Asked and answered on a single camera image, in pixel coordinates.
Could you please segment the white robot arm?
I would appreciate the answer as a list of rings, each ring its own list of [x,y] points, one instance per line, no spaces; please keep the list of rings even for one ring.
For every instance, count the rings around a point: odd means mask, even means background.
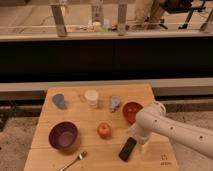
[[[165,106],[158,101],[141,109],[131,126],[132,137],[142,145],[149,140],[152,132],[213,159],[213,131],[169,119]]]

